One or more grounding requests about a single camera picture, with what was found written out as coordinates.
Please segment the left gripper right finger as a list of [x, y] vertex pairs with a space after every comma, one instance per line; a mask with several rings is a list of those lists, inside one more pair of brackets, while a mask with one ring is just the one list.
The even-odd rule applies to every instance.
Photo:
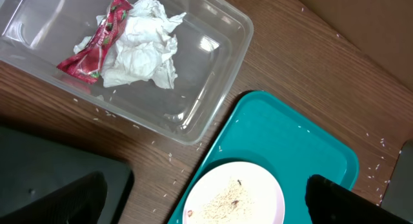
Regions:
[[305, 203], [313, 224], [409, 224], [319, 174], [307, 180]]

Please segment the red snack wrapper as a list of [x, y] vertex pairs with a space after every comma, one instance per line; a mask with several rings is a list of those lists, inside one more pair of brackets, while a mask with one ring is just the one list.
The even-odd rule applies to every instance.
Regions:
[[110, 47], [125, 30], [128, 11], [131, 9], [132, 5], [127, 0], [111, 0], [106, 15], [84, 49], [60, 62], [57, 68], [86, 83], [95, 83]]

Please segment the white napkin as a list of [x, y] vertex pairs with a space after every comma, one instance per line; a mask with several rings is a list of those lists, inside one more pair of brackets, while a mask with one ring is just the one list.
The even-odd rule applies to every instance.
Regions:
[[[131, 5], [125, 30], [110, 47], [99, 78], [103, 78], [104, 87], [152, 80], [160, 88], [173, 89], [177, 74], [172, 57], [177, 52], [177, 38], [172, 32], [186, 14], [168, 17], [158, 0], [138, 0]], [[105, 15], [96, 17], [98, 26]], [[74, 54], [92, 37], [76, 45]]]

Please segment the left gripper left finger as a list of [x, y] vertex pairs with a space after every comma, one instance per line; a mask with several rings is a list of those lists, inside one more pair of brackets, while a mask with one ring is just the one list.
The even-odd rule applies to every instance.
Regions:
[[1, 223], [96, 224], [105, 206], [108, 186], [95, 171], [1, 218]]

